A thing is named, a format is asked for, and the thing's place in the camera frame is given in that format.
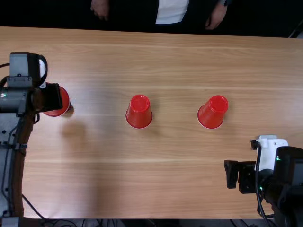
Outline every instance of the dark background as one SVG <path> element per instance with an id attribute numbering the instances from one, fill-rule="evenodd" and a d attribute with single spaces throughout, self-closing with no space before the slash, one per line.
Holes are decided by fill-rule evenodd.
<path id="1" fill-rule="evenodd" d="M 130 6 L 132 2 L 124 0 Z M 141 11 L 134 9 L 129 16 L 122 15 L 120 21 L 124 23 L 117 26 L 95 17 L 90 11 L 90 0 L 4 0 L 0 6 L 0 26 L 157 32 L 153 27 L 142 29 L 134 22 L 128 23 L 136 12 Z M 289 37 L 302 19 L 303 0 L 234 0 L 217 29 L 205 31 L 201 26 L 188 33 Z"/>

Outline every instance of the black cable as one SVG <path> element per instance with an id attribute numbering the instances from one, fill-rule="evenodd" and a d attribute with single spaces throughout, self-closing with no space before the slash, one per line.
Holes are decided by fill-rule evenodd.
<path id="1" fill-rule="evenodd" d="M 240 219 L 240 222 L 242 222 L 246 227 L 249 227 L 249 225 L 243 219 Z"/>
<path id="2" fill-rule="evenodd" d="M 99 222 L 99 220 L 98 220 L 98 219 L 96 219 L 96 221 L 98 222 L 99 226 L 101 226 L 101 222 Z"/>
<path id="3" fill-rule="evenodd" d="M 262 217 L 263 217 L 267 227 L 270 227 L 269 222 L 265 216 L 265 212 L 262 207 L 260 191 L 258 188 L 258 177 L 259 177 L 259 167 L 260 167 L 260 160 L 261 160 L 261 151 L 262 151 L 262 147 L 261 147 L 260 143 L 258 142 L 258 155 L 257 155 L 257 161 L 256 161 L 256 174 L 255 174 L 255 190 L 256 190 L 256 195 L 257 195 L 258 207 L 260 208 Z"/>
<path id="4" fill-rule="evenodd" d="M 71 223 L 71 224 L 73 224 L 75 227 L 77 227 L 77 225 L 76 225 L 74 222 L 69 221 L 69 220 L 66 220 L 66 219 L 53 219 L 53 220 L 51 220 L 51 219 L 46 219 L 46 220 L 47 220 L 47 222 L 45 222 L 44 224 L 46 224 L 46 223 L 51 223 L 51 224 L 53 224 L 53 225 L 55 226 L 59 221 L 65 221 L 65 222 Z"/>
<path id="5" fill-rule="evenodd" d="M 27 202 L 27 204 L 30 206 L 30 208 L 42 219 L 44 220 L 48 220 L 47 218 L 43 217 L 37 210 L 36 208 L 30 203 L 30 201 L 27 199 L 27 197 L 25 197 L 24 194 L 22 194 L 22 198 L 25 200 L 25 202 Z"/>
<path id="6" fill-rule="evenodd" d="M 272 224 L 272 226 L 277 227 L 277 225 L 275 224 L 275 222 L 273 222 L 272 220 L 268 220 L 268 221 Z"/>
<path id="7" fill-rule="evenodd" d="M 8 154 L 9 154 L 9 142 L 10 142 L 10 137 L 13 133 L 13 131 L 17 128 L 17 125 L 9 132 L 9 137 L 8 137 L 8 141 L 7 141 L 7 150 L 6 150 L 6 154 L 5 154 L 5 161 L 4 161 L 4 168 L 3 168 L 3 176 L 2 176 L 2 187 L 1 187 L 1 192 L 3 194 L 3 196 L 5 197 L 6 201 L 9 203 L 9 199 L 6 196 L 5 192 L 4 192 L 4 181 L 5 181 L 5 172 L 6 172 L 6 166 L 8 163 Z"/>
<path id="8" fill-rule="evenodd" d="M 9 63 L 5 63 L 5 64 L 0 65 L 0 68 L 3 68 L 5 66 L 9 66 Z"/>
<path id="9" fill-rule="evenodd" d="M 7 82 L 9 76 L 3 77 L 0 81 L 0 87 L 4 87 L 5 83 Z"/>
<path id="10" fill-rule="evenodd" d="M 34 119 L 34 124 L 37 124 L 37 123 L 39 122 L 39 120 L 40 120 L 40 114 L 39 114 L 39 113 L 36 113 L 36 114 L 35 114 L 35 118 L 36 118 L 36 116 L 37 116 L 37 120 Z"/>
<path id="11" fill-rule="evenodd" d="M 231 221 L 231 223 L 232 223 L 232 225 L 233 225 L 234 227 L 238 227 L 238 226 L 234 223 L 234 221 L 233 221 L 232 219 L 229 219 L 229 221 Z"/>
<path id="12" fill-rule="evenodd" d="M 51 219 L 48 219 L 48 218 L 45 218 L 44 216 L 42 216 L 37 210 L 36 210 L 36 208 L 32 205 L 32 203 L 27 199 L 27 197 L 24 195 L 24 194 L 22 194 L 22 198 L 25 200 L 25 202 L 27 202 L 27 204 L 30 206 L 30 208 L 41 218 L 41 219 L 43 219 L 43 220 L 46 220 L 46 222 L 44 223 L 44 224 L 46 224 L 46 223 L 51 223 L 51 224 L 53 224 L 53 225 L 56 225 L 59 221 L 65 221 L 65 222 L 68 222 L 68 223 L 71 223 L 71 224 L 73 224 L 75 227 L 77 227 L 77 225 L 74 223 L 74 222 L 72 222 L 72 221 L 69 221 L 69 220 L 65 220 L 65 219 L 54 219 L 54 220 L 51 220 Z"/>

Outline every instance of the red cup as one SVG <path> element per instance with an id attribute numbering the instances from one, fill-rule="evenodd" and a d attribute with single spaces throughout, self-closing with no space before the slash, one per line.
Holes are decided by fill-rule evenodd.
<path id="1" fill-rule="evenodd" d="M 134 128 L 142 129 L 152 122 L 151 104 L 148 97 L 135 95 L 125 114 L 126 121 Z"/>
<path id="2" fill-rule="evenodd" d="M 65 114 L 68 110 L 72 108 L 71 102 L 70 102 L 70 97 L 67 93 L 67 91 L 63 87 L 59 87 L 60 94 L 61 94 L 61 99 L 62 99 L 62 108 L 59 110 L 51 110 L 51 111 L 46 111 L 43 112 L 44 114 L 51 116 L 51 117 L 58 117 L 63 114 Z"/>
<path id="3" fill-rule="evenodd" d="M 198 110 L 198 121 L 208 129 L 216 129 L 223 123 L 227 110 L 227 99 L 223 96 L 214 96 Z"/>

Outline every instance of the wood grain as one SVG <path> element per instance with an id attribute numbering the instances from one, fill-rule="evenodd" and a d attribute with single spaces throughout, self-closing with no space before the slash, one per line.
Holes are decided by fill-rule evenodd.
<path id="1" fill-rule="evenodd" d="M 44 55 L 75 109 L 42 115 L 27 150 L 23 193 L 48 218 L 258 218 L 223 161 L 255 160 L 260 134 L 303 148 L 303 40 L 0 27 L 0 46 L 0 63 Z M 125 121 L 139 93 L 144 130 Z M 196 112 L 218 94 L 230 108 L 207 130 Z"/>

